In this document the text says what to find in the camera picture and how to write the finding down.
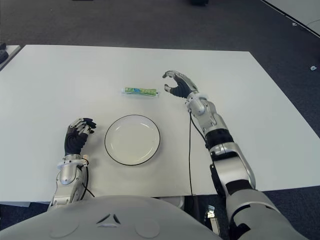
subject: white table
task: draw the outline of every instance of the white table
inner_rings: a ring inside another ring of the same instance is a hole
[[[182,98],[163,90],[174,85],[161,78],[171,69],[215,103],[259,190],[320,184],[319,138],[249,52],[27,45],[0,72],[0,202],[51,199],[66,129],[78,117],[98,125],[82,151],[96,196],[189,195],[189,114]],[[122,95],[123,87],[161,93]],[[161,134],[158,152],[138,166],[118,164],[104,147],[108,127],[129,114],[151,118]],[[193,192],[214,194],[209,153],[191,134]]]

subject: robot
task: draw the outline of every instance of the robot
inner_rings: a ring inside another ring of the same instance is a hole
[[[177,86],[166,92],[186,99],[186,108],[201,129],[212,164],[213,185],[225,199],[232,240],[306,240],[276,206],[256,189],[255,175],[234,142],[215,105],[185,75],[170,70],[163,78]],[[79,118],[67,130],[65,157],[59,163],[56,192],[48,211],[0,232],[1,240],[219,240],[178,207],[151,197],[101,196],[83,200],[88,187],[88,156],[81,148],[94,131],[90,118]]]

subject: white plate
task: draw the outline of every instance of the white plate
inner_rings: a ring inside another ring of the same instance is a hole
[[[108,129],[104,146],[110,157],[123,165],[148,161],[158,150],[160,133],[156,124],[141,115],[116,120]]]

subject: toothpaste tube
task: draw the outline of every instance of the toothpaste tube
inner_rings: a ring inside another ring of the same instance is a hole
[[[144,89],[144,88],[135,88],[135,87],[125,87],[122,89],[124,94],[140,94],[146,96],[157,97],[157,89]]]

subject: robot forearm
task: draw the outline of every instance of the robot forearm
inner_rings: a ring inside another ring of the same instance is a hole
[[[80,153],[94,128],[96,124],[90,118],[78,118],[68,127],[64,141],[65,157],[58,164],[60,172],[55,180],[56,191],[49,205],[50,210],[84,197],[88,185],[89,162],[88,156],[82,157]]]
[[[226,200],[230,238],[305,240],[270,199],[255,190],[254,173],[215,105],[183,74],[168,71],[163,77],[166,76],[173,77],[178,86],[165,85],[164,89],[187,99],[186,107],[204,135],[212,159],[210,170],[216,192]]]
[[[226,197],[240,189],[254,189],[254,173],[215,105],[203,94],[194,92],[188,95],[185,104],[204,134],[205,146],[212,159],[210,170],[217,193]]]

